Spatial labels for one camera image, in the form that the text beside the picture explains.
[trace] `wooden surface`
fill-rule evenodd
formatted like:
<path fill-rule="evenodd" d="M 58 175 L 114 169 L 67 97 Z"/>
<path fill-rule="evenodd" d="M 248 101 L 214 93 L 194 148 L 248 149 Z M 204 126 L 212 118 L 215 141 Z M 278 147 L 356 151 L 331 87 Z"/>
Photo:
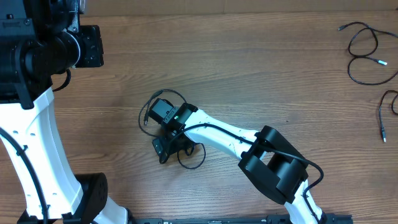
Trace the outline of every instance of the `wooden surface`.
<path fill-rule="evenodd" d="M 312 190 L 325 212 L 352 214 L 355 223 L 398 223 L 398 118 L 388 109 L 393 96 L 383 109 L 386 143 L 377 121 L 380 97 L 398 78 L 382 86 L 349 79 L 346 48 L 362 27 L 337 28 L 352 21 L 398 33 L 395 11 L 84 18 L 83 24 L 101 27 L 105 65 L 74 70 L 70 86 L 55 94 L 72 170 L 104 172 L 110 196 L 138 218 L 286 213 L 252 186 L 235 159 L 213 148 L 197 170 L 182 168 L 174 157 L 158 163 L 137 115 L 153 92 L 173 88 L 229 124 L 278 129 L 325 171 Z M 373 47 L 367 35 L 355 45 L 363 52 Z M 388 66 L 358 61 L 353 74 L 364 81 L 389 77 L 398 70 L 397 46 L 398 40 L 380 36 L 374 57 Z M 54 85 L 64 78 L 54 77 Z M 184 163 L 199 162 L 202 153 Z M 318 178 L 316 170 L 308 173 L 311 181 Z M 25 199 L 3 148 L 0 181 L 0 223 L 15 223 Z"/>
<path fill-rule="evenodd" d="M 87 16 L 394 10 L 396 0 L 95 0 Z"/>

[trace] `white connector tip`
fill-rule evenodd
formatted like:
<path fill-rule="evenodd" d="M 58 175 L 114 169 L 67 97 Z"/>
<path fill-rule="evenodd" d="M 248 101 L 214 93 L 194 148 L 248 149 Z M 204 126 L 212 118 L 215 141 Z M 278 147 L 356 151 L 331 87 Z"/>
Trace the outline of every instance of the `white connector tip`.
<path fill-rule="evenodd" d="M 378 63 L 379 63 L 379 64 L 382 64 L 382 65 L 387 65 L 387 62 L 384 62 L 384 61 L 382 61 L 382 60 L 379 60 Z"/>

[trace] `wooden table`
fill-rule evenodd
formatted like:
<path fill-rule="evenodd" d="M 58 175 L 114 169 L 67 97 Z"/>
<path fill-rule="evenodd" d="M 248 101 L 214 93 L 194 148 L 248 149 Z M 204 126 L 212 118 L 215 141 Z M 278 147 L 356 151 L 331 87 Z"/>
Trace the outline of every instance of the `wooden table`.
<path fill-rule="evenodd" d="M 238 162 L 207 148 L 197 170 L 174 156 L 160 165 L 152 138 L 137 127 L 141 106 L 161 88 L 180 91 L 214 118 L 246 129 L 278 129 L 325 171 L 312 190 L 327 213 L 352 214 L 355 223 L 398 222 L 398 118 L 383 107 L 387 142 L 379 134 L 377 107 L 398 78 L 381 86 L 351 81 L 346 50 L 362 27 L 398 33 L 398 13 L 306 12 L 214 16 L 92 17 L 105 65 L 73 70 L 55 94 L 57 123 L 72 170 L 104 172 L 109 194 L 137 218 L 261 217 L 286 213 L 260 194 Z M 355 47 L 373 48 L 370 33 Z M 358 61 L 353 75 L 379 81 L 398 70 L 398 41 L 380 36 L 382 67 Z M 54 76 L 59 86 L 64 75 Z M 164 95 L 176 105 L 181 100 Z M 150 121 L 149 131 L 158 125 Z M 202 150 L 188 165 L 201 161 Z M 310 181 L 318 172 L 308 170 Z M 0 222 L 15 223 L 25 209 L 19 179 L 0 150 Z"/>

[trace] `wall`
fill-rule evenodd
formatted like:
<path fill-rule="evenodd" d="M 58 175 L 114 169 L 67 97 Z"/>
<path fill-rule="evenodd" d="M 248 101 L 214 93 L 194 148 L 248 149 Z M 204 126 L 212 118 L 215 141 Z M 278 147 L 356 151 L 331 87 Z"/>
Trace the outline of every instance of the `wall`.
<path fill-rule="evenodd" d="M 396 0 L 87 0 L 87 16 L 394 10 Z"/>

